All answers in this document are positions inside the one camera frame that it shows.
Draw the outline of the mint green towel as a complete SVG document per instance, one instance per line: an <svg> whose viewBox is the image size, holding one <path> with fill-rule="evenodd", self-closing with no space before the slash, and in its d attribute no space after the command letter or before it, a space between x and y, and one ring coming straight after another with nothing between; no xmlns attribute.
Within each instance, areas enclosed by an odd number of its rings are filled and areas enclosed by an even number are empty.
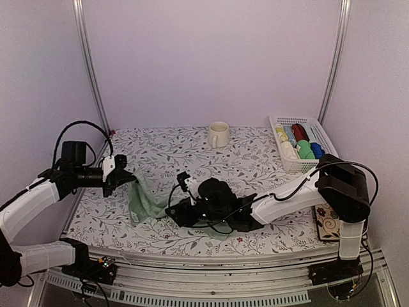
<svg viewBox="0 0 409 307"><path fill-rule="evenodd" d="M127 184L128 211L130 223L138 226L147 218L160 219L167 217L169 195L175 186L173 179L150 178L148 173L135 169L136 181Z"/></svg>

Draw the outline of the cream white towel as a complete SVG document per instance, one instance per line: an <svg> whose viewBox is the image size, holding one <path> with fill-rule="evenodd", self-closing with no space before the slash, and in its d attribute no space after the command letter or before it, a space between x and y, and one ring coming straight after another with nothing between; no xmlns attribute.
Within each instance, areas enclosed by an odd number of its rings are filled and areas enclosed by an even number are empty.
<svg viewBox="0 0 409 307"><path fill-rule="evenodd" d="M281 148L282 148L282 152L285 158L291 159L291 160L300 159L300 156L297 150L293 147L293 145L289 141L282 142Z"/></svg>

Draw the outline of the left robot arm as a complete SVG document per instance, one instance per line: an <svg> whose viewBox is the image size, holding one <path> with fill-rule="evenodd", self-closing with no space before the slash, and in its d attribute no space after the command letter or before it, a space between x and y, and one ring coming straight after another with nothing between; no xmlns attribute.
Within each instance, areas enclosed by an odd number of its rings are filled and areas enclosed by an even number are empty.
<svg viewBox="0 0 409 307"><path fill-rule="evenodd" d="M134 182L126 171L127 157L114 154L104 157L97 166L87 164L85 141L57 139L52 165L13 198L1 205L1 285L12 287L31 273L53 267L67 267L72 276L110 285L116 266L108 260L91 260L88 247L74 239L52 243L15 246L20 231L45 209L75 194L79 188L101 188L106 198L119 186Z"/></svg>

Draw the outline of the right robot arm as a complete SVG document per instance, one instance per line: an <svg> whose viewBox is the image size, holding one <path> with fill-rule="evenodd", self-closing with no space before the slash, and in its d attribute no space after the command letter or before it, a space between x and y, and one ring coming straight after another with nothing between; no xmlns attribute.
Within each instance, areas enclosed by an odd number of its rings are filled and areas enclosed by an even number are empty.
<svg viewBox="0 0 409 307"><path fill-rule="evenodd" d="M374 196L368 195L366 174L379 181L372 169L325 154L317 165L273 191L239 198L216 178L197 183L186 172L177 176L178 187L189 197L168 204L165 213L179 227L213 228L226 224L231 231L250 232L298 210L326 203L340 220L338 259L330 266L337 279L355 268Z"/></svg>

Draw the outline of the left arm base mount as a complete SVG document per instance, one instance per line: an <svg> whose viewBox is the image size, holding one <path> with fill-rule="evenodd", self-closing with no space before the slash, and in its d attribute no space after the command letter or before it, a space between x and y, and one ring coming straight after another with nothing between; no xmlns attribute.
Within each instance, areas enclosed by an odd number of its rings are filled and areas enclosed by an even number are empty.
<svg viewBox="0 0 409 307"><path fill-rule="evenodd" d="M74 264L64 265L61 268L63 274L105 285L113 285L117 270L116 259L111 256L104 256L98 260L89 258L76 260Z"/></svg>

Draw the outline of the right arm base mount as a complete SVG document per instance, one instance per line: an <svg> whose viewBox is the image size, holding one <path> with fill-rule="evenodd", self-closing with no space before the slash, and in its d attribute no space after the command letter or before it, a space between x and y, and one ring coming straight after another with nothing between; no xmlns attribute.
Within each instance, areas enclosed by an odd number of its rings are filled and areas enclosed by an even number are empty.
<svg viewBox="0 0 409 307"><path fill-rule="evenodd" d="M346 278L358 277L363 272L360 258L355 260L336 258L329 262L314 264L308 267L308 277L313 285L322 285Z"/></svg>

